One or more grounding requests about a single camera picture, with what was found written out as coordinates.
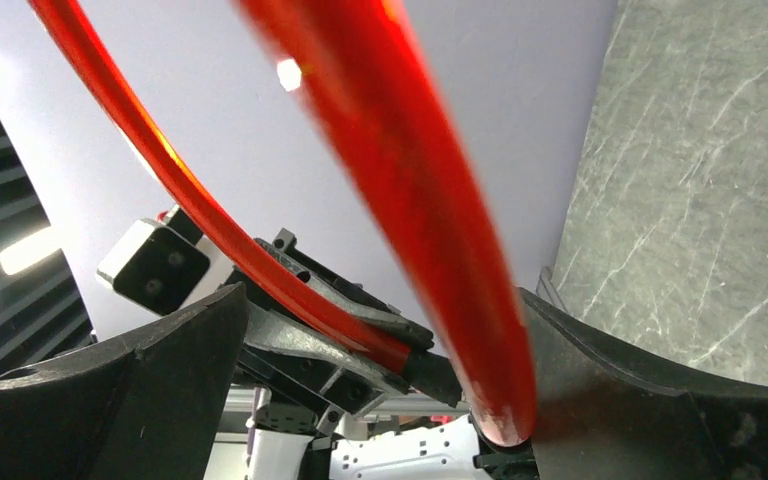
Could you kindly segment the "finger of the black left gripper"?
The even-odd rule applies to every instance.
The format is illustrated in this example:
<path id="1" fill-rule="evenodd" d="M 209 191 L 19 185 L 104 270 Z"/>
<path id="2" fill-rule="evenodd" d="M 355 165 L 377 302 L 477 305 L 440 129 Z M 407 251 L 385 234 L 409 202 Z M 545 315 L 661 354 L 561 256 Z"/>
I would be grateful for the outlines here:
<path id="1" fill-rule="evenodd" d="M 254 382 L 314 412 L 353 416 L 408 393 L 400 376 L 311 328 L 252 302 L 248 310 L 238 365 Z"/>
<path id="2" fill-rule="evenodd" d="M 425 351 L 434 346 L 434 334 L 428 328 L 405 318 L 400 310 L 366 292 L 361 284 L 345 279 L 300 251 L 291 231 L 282 228 L 271 242 L 262 238 L 254 241 L 307 287 L 343 311 L 413 349 Z"/>

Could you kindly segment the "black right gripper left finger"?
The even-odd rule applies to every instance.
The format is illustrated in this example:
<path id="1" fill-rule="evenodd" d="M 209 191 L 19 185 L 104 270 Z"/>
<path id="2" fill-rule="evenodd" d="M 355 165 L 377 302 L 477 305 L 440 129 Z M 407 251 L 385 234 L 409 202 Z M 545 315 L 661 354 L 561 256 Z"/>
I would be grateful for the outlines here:
<path id="1" fill-rule="evenodd" d="M 0 376 L 0 479 L 200 479 L 248 325 L 243 284 Z"/>

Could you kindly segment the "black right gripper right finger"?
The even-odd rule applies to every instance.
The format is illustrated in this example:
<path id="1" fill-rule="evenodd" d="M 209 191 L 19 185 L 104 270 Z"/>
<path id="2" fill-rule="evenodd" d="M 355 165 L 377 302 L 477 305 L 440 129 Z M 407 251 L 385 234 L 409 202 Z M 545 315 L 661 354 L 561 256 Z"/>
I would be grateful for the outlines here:
<path id="1" fill-rule="evenodd" d="M 768 479 L 768 386 L 697 370 L 523 291 L 544 479 Z"/>

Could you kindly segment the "red cable bike lock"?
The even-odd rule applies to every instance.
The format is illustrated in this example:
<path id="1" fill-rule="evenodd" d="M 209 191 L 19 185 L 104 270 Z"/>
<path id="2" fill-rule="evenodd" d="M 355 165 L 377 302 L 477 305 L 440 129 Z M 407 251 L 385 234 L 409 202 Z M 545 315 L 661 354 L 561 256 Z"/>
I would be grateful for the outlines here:
<path id="1" fill-rule="evenodd" d="M 396 1 L 243 1 L 385 233 L 451 354 L 485 438 L 512 448 L 537 421 L 525 312 L 466 155 Z M 328 303 L 267 255 L 188 169 L 75 1 L 32 9 L 100 106 L 201 230 L 301 320 L 392 372 L 407 347 Z"/>

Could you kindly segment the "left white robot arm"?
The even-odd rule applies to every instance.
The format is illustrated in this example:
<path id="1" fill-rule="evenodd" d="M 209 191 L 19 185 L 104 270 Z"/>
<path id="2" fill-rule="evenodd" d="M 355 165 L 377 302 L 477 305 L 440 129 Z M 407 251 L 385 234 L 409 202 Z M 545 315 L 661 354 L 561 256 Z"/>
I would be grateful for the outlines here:
<path id="1" fill-rule="evenodd" d="M 438 420 L 433 406 L 462 400 L 434 336 L 297 247 L 288 230 L 261 247 L 307 287 L 409 348 L 400 374 L 306 326 L 239 270 L 250 317 L 233 381 L 252 390 L 246 465 L 252 479 L 535 479 L 530 446 L 491 445 L 464 413 Z"/>

